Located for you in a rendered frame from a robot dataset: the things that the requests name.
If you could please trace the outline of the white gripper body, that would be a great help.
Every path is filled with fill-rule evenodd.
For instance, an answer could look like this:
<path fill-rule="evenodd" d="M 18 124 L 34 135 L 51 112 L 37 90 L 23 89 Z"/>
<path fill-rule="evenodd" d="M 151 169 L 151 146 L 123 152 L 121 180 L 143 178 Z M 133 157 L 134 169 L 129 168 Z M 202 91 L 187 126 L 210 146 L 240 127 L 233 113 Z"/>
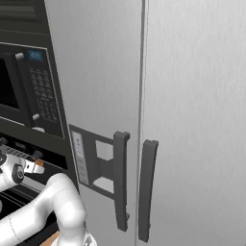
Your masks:
<path fill-rule="evenodd" d="M 43 174 L 44 170 L 45 170 L 44 166 L 41 167 L 36 165 L 34 161 L 25 160 L 25 168 L 24 168 L 25 173 Z"/>

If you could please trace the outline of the black microwave oven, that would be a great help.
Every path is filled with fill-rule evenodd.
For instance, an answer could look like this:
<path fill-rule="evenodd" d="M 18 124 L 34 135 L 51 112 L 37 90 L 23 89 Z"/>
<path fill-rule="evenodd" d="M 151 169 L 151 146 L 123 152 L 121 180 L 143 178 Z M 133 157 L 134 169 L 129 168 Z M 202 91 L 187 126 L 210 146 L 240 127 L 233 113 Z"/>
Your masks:
<path fill-rule="evenodd" d="M 32 113 L 39 114 L 37 129 L 48 135 L 63 138 L 61 115 L 47 49 L 6 42 L 0 42 L 1 44 L 18 48 L 25 56 L 31 84 L 28 90 L 34 101 Z"/>

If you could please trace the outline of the dark grey water dispenser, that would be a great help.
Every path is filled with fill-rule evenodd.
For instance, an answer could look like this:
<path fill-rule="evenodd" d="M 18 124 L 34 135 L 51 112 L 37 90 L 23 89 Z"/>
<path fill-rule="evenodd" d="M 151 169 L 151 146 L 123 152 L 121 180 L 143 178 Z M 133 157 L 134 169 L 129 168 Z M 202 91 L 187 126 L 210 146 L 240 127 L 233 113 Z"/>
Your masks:
<path fill-rule="evenodd" d="M 113 199 L 113 140 L 73 125 L 69 132 L 79 182 Z"/>

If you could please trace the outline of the black microwave door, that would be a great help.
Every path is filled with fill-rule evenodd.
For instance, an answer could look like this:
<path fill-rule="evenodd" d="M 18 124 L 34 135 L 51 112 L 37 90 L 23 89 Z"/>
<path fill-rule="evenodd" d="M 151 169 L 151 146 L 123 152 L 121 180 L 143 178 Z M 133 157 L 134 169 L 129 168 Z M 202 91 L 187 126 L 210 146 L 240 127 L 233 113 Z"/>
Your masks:
<path fill-rule="evenodd" d="M 22 52 L 13 46 L 0 45 L 0 116 L 26 126 L 27 114 L 23 101 L 23 92 L 19 84 L 16 61 L 13 57 L 17 53 Z M 26 72 L 28 86 L 30 86 L 27 63 Z"/>

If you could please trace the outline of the grey fridge door with dispenser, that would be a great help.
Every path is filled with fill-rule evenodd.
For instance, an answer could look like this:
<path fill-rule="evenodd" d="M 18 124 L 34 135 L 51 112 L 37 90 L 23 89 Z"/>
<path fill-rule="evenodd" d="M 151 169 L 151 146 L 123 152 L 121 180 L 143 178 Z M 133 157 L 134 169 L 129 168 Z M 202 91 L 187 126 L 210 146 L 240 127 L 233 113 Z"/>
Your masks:
<path fill-rule="evenodd" d="M 98 246 L 135 246 L 142 0 L 45 0 L 64 112 L 69 125 L 127 141 L 128 230 L 113 199 L 79 182 L 88 231 Z"/>

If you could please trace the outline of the plain grey fridge door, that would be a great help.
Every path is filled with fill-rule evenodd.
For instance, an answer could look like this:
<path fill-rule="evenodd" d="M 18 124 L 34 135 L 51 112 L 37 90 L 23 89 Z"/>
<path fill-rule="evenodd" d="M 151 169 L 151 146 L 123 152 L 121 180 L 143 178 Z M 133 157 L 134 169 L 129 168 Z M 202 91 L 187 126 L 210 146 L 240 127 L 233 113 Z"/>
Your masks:
<path fill-rule="evenodd" d="M 147 246 L 246 246 L 246 0 L 147 0 Z"/>

